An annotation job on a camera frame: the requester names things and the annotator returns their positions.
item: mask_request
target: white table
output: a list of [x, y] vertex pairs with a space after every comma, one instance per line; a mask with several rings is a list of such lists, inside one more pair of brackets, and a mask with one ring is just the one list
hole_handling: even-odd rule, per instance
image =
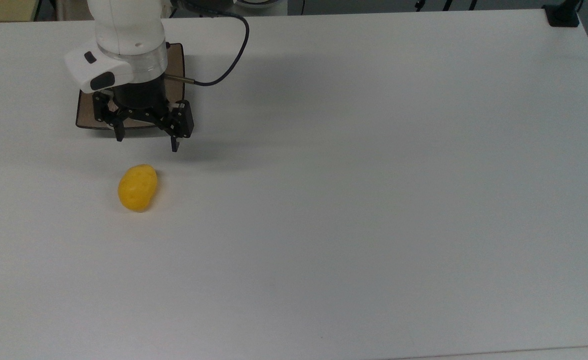
[[[186, 72], [233, 19], [166, 21]], [[588, 37], [542, 10], [251, 18], [178, 153], [74, 127], [90, 22], [0, 24], [0, 359], [588, 346]], [[118, 203], [157, 168], [150, 210]]]

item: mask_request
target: yellow toy potato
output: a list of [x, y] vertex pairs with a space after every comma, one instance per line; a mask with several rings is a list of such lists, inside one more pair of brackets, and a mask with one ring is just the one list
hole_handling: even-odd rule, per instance
[[118, 198], [123, 207], [134, 212], [142, 212], [156, 192], [158, 177], [148, 164], [130, 168], [118, 183]]

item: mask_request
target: floor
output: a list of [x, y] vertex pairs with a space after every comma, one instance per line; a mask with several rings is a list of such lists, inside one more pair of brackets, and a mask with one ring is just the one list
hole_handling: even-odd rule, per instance
[[[91, 19], [86, 0], [57, 0], [65, 3], [59, 11], [59, 16], [65, 20]], [[450, 11], [467, 10], [471, 0], [453, 0]], [[426, 0], [422, 11], [442, 11], [446, 0]], [[561, 0], [478, 0], [477, 10], [499, 9], [540, 9], [544, 4], [559, 4]], [[357, 14], [379, 12], [413, 12], [413, 0], [288, 0], [287, 12], [290, 16], [321, 15], [321, 14]], [[193, 16], [186, 11], [178, 11], [176, 18]], [[588, 0], [580, 10], [580, 18], [588, 34]], [[56, 11], [52, 9], [48, 0], [42, 0], [38, 21], [56, 19]]]

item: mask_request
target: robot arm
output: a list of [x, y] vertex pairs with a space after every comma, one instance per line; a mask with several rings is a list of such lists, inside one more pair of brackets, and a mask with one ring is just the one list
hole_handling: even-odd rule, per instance
[[[165, 76], [167, 50], [161, 22], [161, 0], [88, 0], [95, 19], [95, 38], [65, 55], [65, 64], [81, 91], [92, 93], [94, 117], [105, 122], [122, 141], [123, 121], [133, 119], [156, 125], [172, 139], [172, 150], [178, 140], [191, 136], [193, 119], [189, 102], [170, 104], [165, 95], [164, 80], [178, 80], [201, 86], [223, 80], [239, 60], [249, 36], [249, 26], [239, 15], [213, 10], [213, 4], [224, 9], [232, 0], [172, 0], [208, 16], [233, 16], [243, 21], [246, 36], [234, 63], [219, 79], [198, 82], [174, 75]], [[110, 104], [117, 109], [111, 110]]]
[[65, 63], [86, 93], [158, 78], [167, 69], [160, 0], [88, 0], [95, 38]]

